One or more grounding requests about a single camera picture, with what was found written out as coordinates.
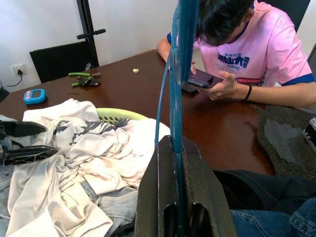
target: electrical outlet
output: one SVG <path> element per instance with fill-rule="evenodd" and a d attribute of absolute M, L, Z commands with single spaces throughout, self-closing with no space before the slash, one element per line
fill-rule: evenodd
<path fill-rule="evenodd" d="M 18 65 L 13 65 L 11 66 L 13 73 L 15 76 L 19 77 L 20 75 L 18 75 L 18 70 L 21 70 L 23 72 L 23 74 L 25 74 L 25 69 L 24 69 L 24 65 L 23 64 L 18 64 Z"/>

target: blue timer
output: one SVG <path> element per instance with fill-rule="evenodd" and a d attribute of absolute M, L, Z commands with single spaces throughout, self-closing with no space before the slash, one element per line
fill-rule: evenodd
<path fill-rule="evenodd" d="M 35 105 L 44 102 L 46 91 L 44 89 L 29 90 L 24 94 L 24 102 L 27 105 Z"/>

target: power cord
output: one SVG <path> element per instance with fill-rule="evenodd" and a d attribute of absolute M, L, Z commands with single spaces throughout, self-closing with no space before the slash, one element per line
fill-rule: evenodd
<path fill-rule="evenodd" d="M 22 81 L 22 78 L 23 78 L 22 74 L 23 74 L 23 72 L 19 69 L 19 70 L 18 70 L 18 75 L 21 76 L 20 81 L 19 81 L 18 83 L 16 83 L 15 85 L 7 85 L 7 87 L 14 87 L 14 86 L 17 86 L 18 84 L 20 84 L 21 81 Z"/>

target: blue sleeve trim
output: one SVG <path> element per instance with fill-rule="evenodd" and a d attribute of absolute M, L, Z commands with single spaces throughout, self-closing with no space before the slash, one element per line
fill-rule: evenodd
<path fill-rule="evenodd" d="M 167 40 L 168 40 L 169 44 L 171 44 L 171 33 L 169 33 L 169 34 L 167 35 Z"/>
<path fill-rule="evenodd" d="M 309 83 L 309 82 L 313 82 L 313 81 L 315 81 L 315 78 L 314 78 L 314 75 L 311 73 L 311 74 L 301 76 L 299 78 L 289 80 L 288 82 L 284 83 L 282 86 L 295 85 L 298 83 Z"/>

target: black wristband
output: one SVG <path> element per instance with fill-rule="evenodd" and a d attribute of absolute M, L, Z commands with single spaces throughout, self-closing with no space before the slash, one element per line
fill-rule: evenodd
<path fill-rule="evenodd" d="M 248 94 L 247 94 L 246 98 L 244 99 L 244 101 L 248 100 L 248 98 L 251 94 L 251 91 L 252 91 L 252 85 L 249 85 L 249 91 L 248 91 Z"/>

